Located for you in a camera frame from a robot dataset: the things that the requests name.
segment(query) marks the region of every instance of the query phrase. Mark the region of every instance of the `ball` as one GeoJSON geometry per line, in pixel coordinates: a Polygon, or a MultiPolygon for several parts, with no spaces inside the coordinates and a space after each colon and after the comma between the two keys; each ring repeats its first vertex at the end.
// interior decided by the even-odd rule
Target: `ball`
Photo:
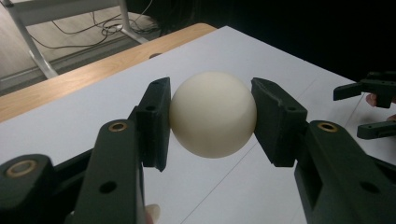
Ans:
{"type": "Polygon", "coordinates": [[[169,122],[177,141],[204,158],[222,158],[243,147],[254,132],[253,95],[237,77],[206,72],[190,77],[175,92],[169,122]]]}

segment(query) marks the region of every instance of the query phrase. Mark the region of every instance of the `ping pong ball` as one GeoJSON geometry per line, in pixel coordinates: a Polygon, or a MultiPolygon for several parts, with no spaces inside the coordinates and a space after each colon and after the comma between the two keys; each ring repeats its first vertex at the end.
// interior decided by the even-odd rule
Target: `ping pong ball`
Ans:
{"type": "Polygon", "coordinates": [[[221,72],[187,79],[169,109],[177,141],[204,158],[226,157],[243,147],[254,132],[256,118],[256,103],[247,86],[221,72]]]}

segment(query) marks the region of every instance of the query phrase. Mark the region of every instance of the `table top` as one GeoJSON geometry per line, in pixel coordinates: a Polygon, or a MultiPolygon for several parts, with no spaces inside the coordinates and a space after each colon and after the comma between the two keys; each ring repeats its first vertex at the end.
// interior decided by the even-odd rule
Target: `table top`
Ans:
{"type": "MultiPolygon", "coordinates": [[[[333,89],[352,81],[230,27],[198,24],[180,32],[201,37],[150,60],[162,51],[142,45],[131,49],[135,54],[121,53],[1,98],[7,119],[0,123],[0,163],[28,153],[65,161],[92,148],[103,124],[127,118],[151,81],[170,77],[173,94],[185,79],[207,71],[233,74],[247,86],[254,77],[274,81],[307,108],[308,121],[332,121],[352,135],[358,124],[391,113],[368,106],[364,96],[334,102],[333,89]],[[139,54],[144,62],[125,65],[139,54]]],[[[367,153],[396,161],[394,138],[356,140],[367,153]]],[[[209,160],[192,155],[171,133],[165,170],[145,169],[145,194],[147,204],[162,207],[159,223],[306,223],[293,169],[275,168],[254,135],[233,155],[209,160]]]]}

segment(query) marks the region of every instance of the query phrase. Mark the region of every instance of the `wooden strip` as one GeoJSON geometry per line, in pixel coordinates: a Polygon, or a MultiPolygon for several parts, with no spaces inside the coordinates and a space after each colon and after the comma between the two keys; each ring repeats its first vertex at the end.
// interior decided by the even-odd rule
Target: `wooden strip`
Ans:
{"type": "Polygon", "coordinates": [[[64,97],[73,91],[80,90],[92,83],[117,74],[131,66],[142,63],[154,53],[164,53],[214,30],[216,28],[210,25],[197,23],[58,77],[2,96],[0,97],[0,122],[14,118],[31,109],[64,97]]]}

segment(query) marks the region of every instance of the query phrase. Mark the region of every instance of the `hand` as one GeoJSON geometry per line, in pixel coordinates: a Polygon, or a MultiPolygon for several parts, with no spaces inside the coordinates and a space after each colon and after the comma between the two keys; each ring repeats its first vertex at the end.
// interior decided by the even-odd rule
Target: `hand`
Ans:
{"type": "MultiPolygon", "coordinates": [[[[368,103],[369,105],[371,105],[371,106],[376,106],[376,95],[375,95],[375,94],[372,94],[372,93],[368,94],[368,95],[366,96],[366,101],[367,101],[367,103],[368,103]]],[[[393,102],[394,104],[396,104],[396,96],[393,97],[392,102],[393,102]]],[[[389,118],[387,118],[387,120],[396,120],[396,115],[390,116],[389,118]]]]}
{"type": "Polygon", "coordinates": [[[146,206],[146,223],[155,224],[160,217],[161,208],[158,204],[150,204],[146,206]]]}

